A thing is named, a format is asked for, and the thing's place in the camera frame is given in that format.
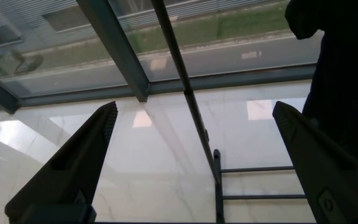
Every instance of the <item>glass wall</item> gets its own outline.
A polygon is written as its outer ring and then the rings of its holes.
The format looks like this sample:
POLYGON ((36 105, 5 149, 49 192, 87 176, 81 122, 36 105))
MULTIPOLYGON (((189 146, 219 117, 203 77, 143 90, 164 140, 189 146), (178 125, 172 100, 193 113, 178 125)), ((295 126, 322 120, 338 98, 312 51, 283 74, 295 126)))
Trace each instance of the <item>glass wall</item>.
MULTIPOLYGON (((149 80, 177 78, 151 1, 110 3, 121 15, 120 23, 149 80)), ((284 17, 287 4, 282 0, 165 0, 190 76, 316 62, 323 34, 297 40, 284 17)))
POLYGON ((126 84, 75 0, 0 0, 0 81, 19 97, 126 84))

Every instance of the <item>white tile floor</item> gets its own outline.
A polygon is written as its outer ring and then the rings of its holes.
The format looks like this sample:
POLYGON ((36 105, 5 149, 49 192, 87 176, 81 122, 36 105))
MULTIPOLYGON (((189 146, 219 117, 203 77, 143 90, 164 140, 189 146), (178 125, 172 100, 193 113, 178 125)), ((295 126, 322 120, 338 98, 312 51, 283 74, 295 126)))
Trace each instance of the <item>white tile floor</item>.
MULTIPOLYGON (((272 108, 299 110, 309 82, 198 91, 222 167, 288 166, 272 108)), ((101 105, 110 100, 0 111, 0 223, 4 206, 101 105)), ((98 221, 214 222, 214 182, 181 93, 117 100, 119 116, 93 201, 98 221)), ((224 193, 302 194, 293 171, 226 174, 224 193)), ((225 202, 227 222, 315 222, 306 200, 225 202)))

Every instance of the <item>gray pavement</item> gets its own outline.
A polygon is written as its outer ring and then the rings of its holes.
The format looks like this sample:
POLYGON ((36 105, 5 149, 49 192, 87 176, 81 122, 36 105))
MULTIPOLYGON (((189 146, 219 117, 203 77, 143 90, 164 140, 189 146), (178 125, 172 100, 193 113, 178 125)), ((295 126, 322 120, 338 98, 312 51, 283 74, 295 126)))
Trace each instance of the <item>gray pavement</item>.
MULTIPOLYGON (((189 76, 233 72, 297 63, 316 62, 322 34, 306 40, 286 39, 184 52, 189 76)), ((150 81, 178 78, 170 56, 142 59, 141 64, 150 81)), ((126 84, 116 65, 104 65, 55 75, 2 81, 19 96, 44 95, 126 84)))

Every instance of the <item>person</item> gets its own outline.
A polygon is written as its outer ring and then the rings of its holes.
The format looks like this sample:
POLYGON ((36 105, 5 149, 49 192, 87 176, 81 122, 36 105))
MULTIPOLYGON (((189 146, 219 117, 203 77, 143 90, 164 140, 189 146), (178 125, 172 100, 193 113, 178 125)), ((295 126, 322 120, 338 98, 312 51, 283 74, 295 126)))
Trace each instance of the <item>person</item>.
POLYGON ((291 0, 285 17, 297 39, 324 31, 302 114, 358 159, 358 1, 291 0))

